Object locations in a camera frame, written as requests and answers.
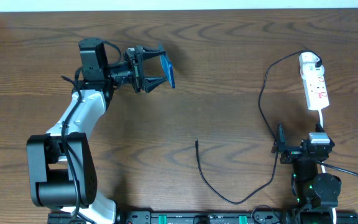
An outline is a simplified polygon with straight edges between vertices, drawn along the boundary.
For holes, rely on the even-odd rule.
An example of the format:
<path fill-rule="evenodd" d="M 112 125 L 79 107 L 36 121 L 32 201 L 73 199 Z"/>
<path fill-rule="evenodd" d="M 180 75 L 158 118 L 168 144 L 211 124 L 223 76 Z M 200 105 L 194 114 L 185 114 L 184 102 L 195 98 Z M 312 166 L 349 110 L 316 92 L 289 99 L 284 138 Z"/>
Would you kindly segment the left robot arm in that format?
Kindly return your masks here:
<path fill-rule="evenodd" d="M 79 41 L 82 66 L 73 79 L 64 78 L 73 85 L 70 105 L 45 134 L 32 135 L 26 144 L 33 204 L 63 212 L 68 223 L 126 223 L 116 203 L 98 190 L 88 139 L 121 86 L 150 93 L 164 82 L 175 84 L 162 45 L 136 45 L 109 63 L 108 43 L 95 37 Z"/>

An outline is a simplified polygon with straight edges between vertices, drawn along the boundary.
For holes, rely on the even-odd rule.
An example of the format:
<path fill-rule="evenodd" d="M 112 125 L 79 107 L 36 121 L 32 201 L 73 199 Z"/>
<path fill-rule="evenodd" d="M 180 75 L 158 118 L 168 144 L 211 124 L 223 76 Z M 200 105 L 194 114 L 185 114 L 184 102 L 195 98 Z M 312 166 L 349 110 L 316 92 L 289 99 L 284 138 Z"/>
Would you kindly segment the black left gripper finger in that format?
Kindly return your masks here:
<path fill-rule="evenodd" d="M 150 93 L 165 81 L 167 81 L 166 77 L 145 77 L 142 81 L 142 88 L 146 93 Z"/>
<path fill-rule="evenodd" d="M 166 54 L 166 50 L 162 47 L 162 45 L 159 45 L 158 48 L 151 48 L 143 45 L 140 46 L 140 57 L 142 60 L 148 60 L 164 54 Z"/>

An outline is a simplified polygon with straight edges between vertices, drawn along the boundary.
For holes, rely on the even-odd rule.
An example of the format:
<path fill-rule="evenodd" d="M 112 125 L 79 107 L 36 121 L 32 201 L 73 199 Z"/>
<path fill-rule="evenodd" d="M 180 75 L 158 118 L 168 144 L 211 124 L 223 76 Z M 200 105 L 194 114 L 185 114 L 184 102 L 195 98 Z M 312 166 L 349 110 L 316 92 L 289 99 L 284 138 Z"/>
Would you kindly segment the blue Samsung Galaxy smartphone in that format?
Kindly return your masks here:
<path fill-rule="evenodd" d="M 160 56 L 160 62 L 163 69 L 163 72 L 172 88 L 175 88 L 175 79 L 173 73 L 173 65 L 167 54 L 162 54 Z"/>

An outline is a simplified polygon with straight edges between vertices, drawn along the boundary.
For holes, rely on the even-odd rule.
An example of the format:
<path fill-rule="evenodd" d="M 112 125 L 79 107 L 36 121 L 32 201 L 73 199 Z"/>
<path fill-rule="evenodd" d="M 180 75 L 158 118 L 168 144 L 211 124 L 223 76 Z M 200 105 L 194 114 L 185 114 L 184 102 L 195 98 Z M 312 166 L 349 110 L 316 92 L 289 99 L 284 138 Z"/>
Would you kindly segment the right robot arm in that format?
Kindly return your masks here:
<path fill-rule="evenodd" d="M 338 196 L 341 192 L 339 177 L 319 171 L 318 166 L 329 157 L 335 143 L 324 132 L 320 124 L 309 133 L 308 139 L 298 146 L 287 145 L 283 124 L 278 124 L 272 152 L 280 154 L 281 164 L 293 167 L 291 187 L 298 205 L 285 211 L 282 223 L 327 223 L 335 224 Z"/>

